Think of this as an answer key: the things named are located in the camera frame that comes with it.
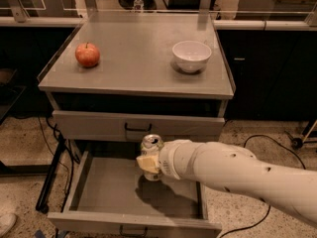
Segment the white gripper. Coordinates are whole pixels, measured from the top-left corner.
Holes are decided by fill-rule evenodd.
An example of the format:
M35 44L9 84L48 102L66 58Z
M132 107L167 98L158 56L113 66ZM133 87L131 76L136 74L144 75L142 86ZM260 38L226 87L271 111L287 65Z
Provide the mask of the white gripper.
M142 155L137 157L139 167L148 173L164 175L173 179L185 179L189 173L189 161L192 150L191 141L175 140L165 142L158 156Z

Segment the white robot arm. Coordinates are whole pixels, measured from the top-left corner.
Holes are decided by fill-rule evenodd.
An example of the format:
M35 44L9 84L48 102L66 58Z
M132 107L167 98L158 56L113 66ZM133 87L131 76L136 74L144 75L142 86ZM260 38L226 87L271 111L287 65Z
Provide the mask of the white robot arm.
M263 162L249 150L219 142L142 143L137 163L146 178L164 174L219 191L261 199L311 226L317 225L317 173Z

